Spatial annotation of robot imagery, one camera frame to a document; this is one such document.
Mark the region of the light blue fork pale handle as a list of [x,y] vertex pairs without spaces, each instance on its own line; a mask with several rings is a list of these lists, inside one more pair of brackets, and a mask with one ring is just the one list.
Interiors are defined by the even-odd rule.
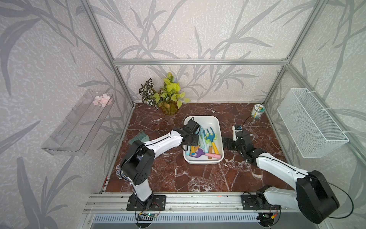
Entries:
[[208,153],[207,144],[205,142],[204,129],[201,127],[199,132],[199,145],[204,153]]

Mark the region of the dark teal fork yellow handle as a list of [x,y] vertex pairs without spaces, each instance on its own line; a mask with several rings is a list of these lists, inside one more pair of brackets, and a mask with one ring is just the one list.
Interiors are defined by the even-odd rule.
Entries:
[[198,148],[199,148],[199,146],[197,146],[197,147],[191,146],[191,152],[190,152],[190,154],[191,155],[194,155],[196,153],[196,151],[197,151]]

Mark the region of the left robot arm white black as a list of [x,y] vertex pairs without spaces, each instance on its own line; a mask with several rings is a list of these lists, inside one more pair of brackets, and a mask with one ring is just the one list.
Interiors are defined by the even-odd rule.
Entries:
[[157,157],[176,147],[198,146],[201,126],[191,118],[183,127],[148,141],[135,140],[117,167],[119,178],[128,180],[141,203],[152,201],[148,177]]

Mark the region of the dark teal rake yellow handle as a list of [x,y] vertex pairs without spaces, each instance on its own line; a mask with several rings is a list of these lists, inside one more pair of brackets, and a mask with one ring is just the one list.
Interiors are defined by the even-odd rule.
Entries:
[[208,132],[207,139],[209,139],[209,141],[211,142],[214,153],[219,154],[219,151],[218,151],[218,149],[215,145],[215,142],[214,142],[214,140],[216,140],[216,135],[215,135],[213,129],[210,128],[210,131],[207,129],[207,132]]

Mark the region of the white plastic storage box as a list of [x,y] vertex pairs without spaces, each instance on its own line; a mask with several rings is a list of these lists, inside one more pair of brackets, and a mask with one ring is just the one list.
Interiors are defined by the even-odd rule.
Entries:
[[189,116],[184,124],[193,120],[200,125],[198,146],[184,146],[184,159],[193,165],[218,164],[224,159],[223,138],[218,118],[215,116]]

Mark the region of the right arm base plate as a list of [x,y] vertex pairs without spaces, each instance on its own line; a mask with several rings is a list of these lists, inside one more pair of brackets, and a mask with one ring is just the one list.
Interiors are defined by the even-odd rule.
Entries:
[[269,204],[261,192],[256,194],[244,192],[241,195],[241,203],[243,210],[277,211],[282,209],[279,205]]

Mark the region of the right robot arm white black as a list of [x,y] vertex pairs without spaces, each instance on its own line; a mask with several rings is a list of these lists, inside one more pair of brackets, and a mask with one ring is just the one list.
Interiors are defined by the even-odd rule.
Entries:
[[287,207],[300,211],[315,224],[321,223],[339,208],[339,201],[321,172],[296,168],[255,148],[250,135],[244,130],[235,130],[234,135],[234,138],[226,137],[222,140],[225,149],[238,152],[250,164],[292,187],[292,190],[262,187],[253,198],[258,208],[268,209],[272,205]]

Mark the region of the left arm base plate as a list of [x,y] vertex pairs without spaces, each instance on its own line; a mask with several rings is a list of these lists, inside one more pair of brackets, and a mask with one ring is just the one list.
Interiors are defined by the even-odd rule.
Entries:
[[131,195],[127,202],[127,211],[165,210],[166,195],[151,195],[142,201],[136,195]]

